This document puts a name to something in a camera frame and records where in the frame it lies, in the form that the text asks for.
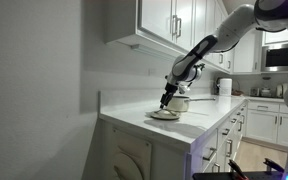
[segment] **white robotic arm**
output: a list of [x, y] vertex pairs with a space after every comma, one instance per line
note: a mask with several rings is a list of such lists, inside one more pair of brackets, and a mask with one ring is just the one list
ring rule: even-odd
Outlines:
[[[168, 105], [181, 82], [192, 82], [199, 78], [195, 65], [208, 53], [228, 51], [250, 29], [279, 32], [288, 29], [288, 0], [257, 0], [255, 6], [243, 5], [237, 8], [218, 27], [214, 34], [205, 37], [186, 56], [179, 56], [167, 77], [166, 93], [162, 95], [160, 108]], [[288, 90], [285, 94], [288, 106]], [[288, 158], [282, 180], [288, 180]]]

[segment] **pot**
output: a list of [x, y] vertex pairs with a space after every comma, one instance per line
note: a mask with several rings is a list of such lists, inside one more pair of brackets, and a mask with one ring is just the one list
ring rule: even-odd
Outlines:
[[215, 98], [190, 99], [187, 96], [173, 96], [166, 109], [176, 112], [187, 112], [191, 101], [215, 101]]

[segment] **plate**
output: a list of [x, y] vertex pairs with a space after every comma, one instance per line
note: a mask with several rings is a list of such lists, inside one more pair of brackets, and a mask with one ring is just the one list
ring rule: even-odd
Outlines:
[[113, 159], [113, 169], [119, 180], [143, 180], [140, 170], [135, 162], [124, 153], [118, 153]]
[[158, 119], [158, 120], [177, 120], [180, 118], [179, 115], [180, 113], [176, 113], [176, 115], [174, 115], [174, 114], [171, 114], [171, 112], [167, 110], [153, 111], [150, 113], [150, 116], [152, 118]]

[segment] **microwave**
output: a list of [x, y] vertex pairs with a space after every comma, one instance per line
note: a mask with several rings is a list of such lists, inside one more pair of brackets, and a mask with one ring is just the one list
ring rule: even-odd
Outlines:
[[288, 44], [263, 46], [261, 71], [288, 71]]

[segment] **wooden floor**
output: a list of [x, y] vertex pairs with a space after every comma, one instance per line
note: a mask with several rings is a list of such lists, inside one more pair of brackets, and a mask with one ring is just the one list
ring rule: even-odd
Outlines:
[[265, 171], [264, 158], [285, 167], [287, 153], [242, 141], [236, 155], [236, 163], [242, 171]]

